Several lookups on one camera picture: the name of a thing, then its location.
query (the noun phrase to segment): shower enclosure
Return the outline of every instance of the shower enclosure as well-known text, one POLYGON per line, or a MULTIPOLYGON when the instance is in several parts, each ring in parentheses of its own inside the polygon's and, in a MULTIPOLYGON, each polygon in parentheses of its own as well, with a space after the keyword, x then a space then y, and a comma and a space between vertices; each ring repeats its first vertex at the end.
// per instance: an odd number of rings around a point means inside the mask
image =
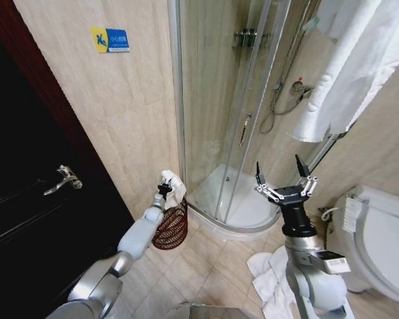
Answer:
POLYGON ((292 120, 269 109, 290 108, 280 95, 316 4, 169 0, 181 175, 190 207, 214 225, 268 229, 279 212, 254 190, 256 161, 281 187, 295 182, 295 154, 322 148, 290 138, 292 120))

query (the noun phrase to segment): trash bin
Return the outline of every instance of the trash bin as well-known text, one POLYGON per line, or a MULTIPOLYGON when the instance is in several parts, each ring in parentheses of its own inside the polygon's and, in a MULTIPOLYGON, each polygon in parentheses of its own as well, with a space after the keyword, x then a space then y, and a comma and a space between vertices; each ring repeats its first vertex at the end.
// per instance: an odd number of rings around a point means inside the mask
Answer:
POLYGON ((186 238, 188 234, 188 202, 184 197, 176 207, 164 212, 164 219, 157 228, 152 244, 158 249, 174 249, 186 238))

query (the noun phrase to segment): blue sign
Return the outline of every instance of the blue sign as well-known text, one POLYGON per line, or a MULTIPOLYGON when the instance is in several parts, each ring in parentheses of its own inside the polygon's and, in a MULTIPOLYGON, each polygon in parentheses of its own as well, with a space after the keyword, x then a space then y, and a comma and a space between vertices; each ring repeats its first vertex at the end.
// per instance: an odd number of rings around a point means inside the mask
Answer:
POLYGON ((90 32, 99 53, 130 51, 125 30, 91 28, 90 32))

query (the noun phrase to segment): hanging towel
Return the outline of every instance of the hanging towel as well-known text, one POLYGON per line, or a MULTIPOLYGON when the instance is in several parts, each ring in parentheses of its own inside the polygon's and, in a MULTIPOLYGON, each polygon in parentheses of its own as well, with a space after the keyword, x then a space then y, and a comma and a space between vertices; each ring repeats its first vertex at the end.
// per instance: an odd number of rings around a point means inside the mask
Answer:
POLYGON ((295 297, 285 277, 287 261, 285 246, 279 247, 273 254, 255 254, 247 261, 255 277, 254 289, 263 301, 262 311, 266 319, 293 319, 290 305, 295 302, 295 297))
POLYGON ((165 183, 170 183, 172 191, 167 194, 165 209, 176 207, 182 202, 184 195, 186 193, 186 186, 183 184, 179 176, 177 176, 172 171, 166 170, 161 172, 162 181, 165 183))
POLYGON ((399 65, 399 0, 329 1, 317 27, 336 47, 293 130, 303 142, 347 132, 399 65))

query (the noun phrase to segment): door handle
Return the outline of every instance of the door handle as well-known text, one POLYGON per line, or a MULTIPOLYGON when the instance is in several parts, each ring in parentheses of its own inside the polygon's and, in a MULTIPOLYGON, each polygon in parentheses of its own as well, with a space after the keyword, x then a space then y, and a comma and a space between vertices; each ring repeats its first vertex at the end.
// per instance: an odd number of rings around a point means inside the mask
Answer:
POLYGON ((78 177, 71 171, 71 168, 69 168, 68 166, 61 165, 59 166, 57 171, 61 173, 61 175, 64 177, 63 180, 57 183, 54 187, 46 190, 43 193, 44 196, 53 194, 66 183, 70 183, 75 189, 80 189, 82 187, 81 180, 78 179, 78 177))
POLYGON ((248 125, 248 122, 250 121, 250 118, 251 118, 251 113, 248 113, 247 118, 245 119, 245 122, 244 122, 244 127, 242 128, 242 134, 241 134, 241 139, 239 140, 239 146, 244 145, 245 130, 247 129, 247 125, 248 125))

